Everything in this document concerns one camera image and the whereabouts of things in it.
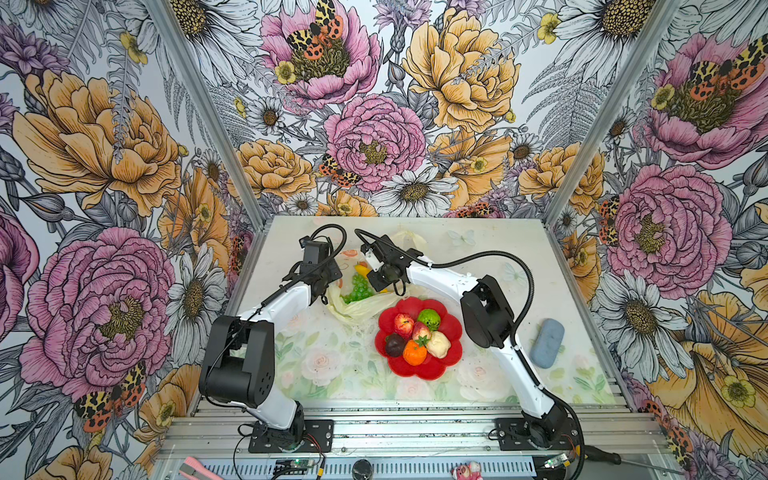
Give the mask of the translucent cream plastic bag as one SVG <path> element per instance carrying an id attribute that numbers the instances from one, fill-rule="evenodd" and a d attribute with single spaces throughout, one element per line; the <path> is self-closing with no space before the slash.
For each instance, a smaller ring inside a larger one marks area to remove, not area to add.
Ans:
<path id="1" fill-rule="evenodd" d="M 398 296 L 393 287 L 377 292 L 368 274 L 370 263 L 358 248 L 344 250 L 336 257 L 342 277 L 327 288 L 326 310 L 336 320 L 348 327 L 376 320 L 384 310 L 394 307 L 405 296 Z"/>

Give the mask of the red fake fruit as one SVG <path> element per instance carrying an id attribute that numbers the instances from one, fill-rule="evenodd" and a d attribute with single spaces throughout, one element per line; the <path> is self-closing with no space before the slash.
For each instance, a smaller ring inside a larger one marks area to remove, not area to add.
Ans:
<path id="1" fill-rule="evenodd" d="M 405 314 L 397 314 L 394 318 L 394 332 L 400 335 L 402 338 L 409 340 L 412 337 L 412 333 L 415 327 L 415 320 Z"/>

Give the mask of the green fake lime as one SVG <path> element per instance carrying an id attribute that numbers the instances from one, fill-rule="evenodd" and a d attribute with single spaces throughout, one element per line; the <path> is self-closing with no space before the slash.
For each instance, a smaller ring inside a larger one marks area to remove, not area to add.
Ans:
<path id="1" fill-rule="evenodd" d="M 424 324 L 430 331 L 436 331 L 441 325 L 441 316 L 434 309 L 423 309 L 418 317 L 417 321 Z"/>

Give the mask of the red fake strawberry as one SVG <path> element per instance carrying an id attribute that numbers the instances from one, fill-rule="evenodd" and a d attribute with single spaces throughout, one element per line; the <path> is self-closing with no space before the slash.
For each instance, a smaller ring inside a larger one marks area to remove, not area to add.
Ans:
<path id="1" fill-rule="evenodd" d="M 417 322 L 414 325 L 411 340 L 419 346 L 426 346 L 432 337 L 432 331 L 423 323 Z"/>

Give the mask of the brown fake fruit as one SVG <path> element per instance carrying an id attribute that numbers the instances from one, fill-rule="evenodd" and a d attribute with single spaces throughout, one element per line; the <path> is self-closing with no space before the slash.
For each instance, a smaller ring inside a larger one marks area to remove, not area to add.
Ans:
<path id="1" fill-rule="evenodd" d="M 385 354 L 389 358 L 399 358 L 403 355 L 407 341 L 397 333 L 385 338 Z"/>

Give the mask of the red flower-shaped plate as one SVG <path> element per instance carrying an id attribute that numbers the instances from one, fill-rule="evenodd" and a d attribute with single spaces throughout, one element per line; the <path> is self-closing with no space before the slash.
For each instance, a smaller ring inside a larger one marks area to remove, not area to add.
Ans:
<path id="1" fill-rule="evenodd" d="M 440 378 L 463 355 L 459 320 L 437 300 L 408 297 L 380 314 L 375 347 L 401 377 Z"/>

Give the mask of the orange fake fruit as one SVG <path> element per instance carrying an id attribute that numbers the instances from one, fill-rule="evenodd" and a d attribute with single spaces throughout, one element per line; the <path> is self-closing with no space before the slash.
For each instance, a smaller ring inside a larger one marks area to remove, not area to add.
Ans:
<path id="1" fill-rule="evenodd" d="M 403 360 L 410 366 L 420 366 L 427 358 L 428 350 L 425 346 L 419 346 L 409 340 L 403 352 Z"/>

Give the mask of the beige fake garlic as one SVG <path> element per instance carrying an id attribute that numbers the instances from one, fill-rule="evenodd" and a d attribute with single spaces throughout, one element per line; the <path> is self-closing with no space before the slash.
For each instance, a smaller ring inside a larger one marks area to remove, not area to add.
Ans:
<path id="1" fill-rule="evenodd" d="M 440 331 L 434 331 L 426 343 L 428 353 L 437 359 L 444 359 L 450 348 L 451 341 Z"/>

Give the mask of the yellow fake banana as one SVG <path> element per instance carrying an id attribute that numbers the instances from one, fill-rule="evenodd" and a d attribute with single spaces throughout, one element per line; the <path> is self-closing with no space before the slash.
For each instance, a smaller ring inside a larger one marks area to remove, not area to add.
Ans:
<path id="1" fill-rule="evenodd" d="M 371 272 L 368 265 L 365 262 L 361 262 L 355 265 L 354 269 L 355 275 L 353 276 L 352 282 L 355 290 L 360 292 L 367 291 L 372 294 L 377 293 L 377 290 L 372 287 L 368 280 L 368 274 Z"/>

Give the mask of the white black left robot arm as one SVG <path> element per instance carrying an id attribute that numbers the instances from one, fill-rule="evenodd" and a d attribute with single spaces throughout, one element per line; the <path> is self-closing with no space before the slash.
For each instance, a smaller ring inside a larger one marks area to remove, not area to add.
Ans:
<path id="1" fill-rule="evenodd" d="M 275 385 L 277 330 L 341 278 L 330 238 L 306 236 L 300 246 L 302 260 L 275 292 L 244 313 L 213 322 L 199 378 L 207 401 L 250 414 L 258 421 L 252 436 L 283 451 L 300 448 L 308 434 L 300 402 Z"/>

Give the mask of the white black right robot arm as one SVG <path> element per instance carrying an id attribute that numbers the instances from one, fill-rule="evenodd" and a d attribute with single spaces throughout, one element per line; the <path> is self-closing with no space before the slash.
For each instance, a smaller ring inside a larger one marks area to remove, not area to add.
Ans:
<path id="1" fill-rule="evenodd" d="M 362 229 L 354 233 L 373 268 L 369 278 L 375 290 L 412 284 L 460 304 L 465 333 L 475 345 L 496 356 L 517 395 L 523 418 L 522 431 L 517 434 L 520 441 L 538 449 L 552 449 L 566 434 L 572 436 L 576 445 L 584 441 L 574 408 L 547 389 L 517 335 L 535 294 L 533 274 L 522 259 L 508 252 L 489 250 L 436 263 L 419 250 L 402 249 L 386 235 L 378 236 Z M 454 269 L 484 257 L 506 258 L 522 269 L 527 279 L 527 294 L 519 313 L 513 311 L 495 277 L 476 277 Z"/>

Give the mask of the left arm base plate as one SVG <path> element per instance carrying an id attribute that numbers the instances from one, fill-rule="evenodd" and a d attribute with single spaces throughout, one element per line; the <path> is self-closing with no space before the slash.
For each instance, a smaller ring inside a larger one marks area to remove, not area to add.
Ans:
<path id="1" fill-rule="evenodd" d="M 255 426 L 248 452 L 252 454 L 330 453 L 335 422 L 330 419 L 304 420 L 287 430 Z"/>

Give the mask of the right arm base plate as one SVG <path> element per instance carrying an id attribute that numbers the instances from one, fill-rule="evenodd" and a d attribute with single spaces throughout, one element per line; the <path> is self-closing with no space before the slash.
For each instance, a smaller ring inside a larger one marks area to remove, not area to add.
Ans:
<path id="1" fill-rule="evenodd" d="M 577 436 L 571 419 L 555 427 L 551 422 L 521 417 L 497 418 L 487 434 L 501 451 L 571 450 Z"/>

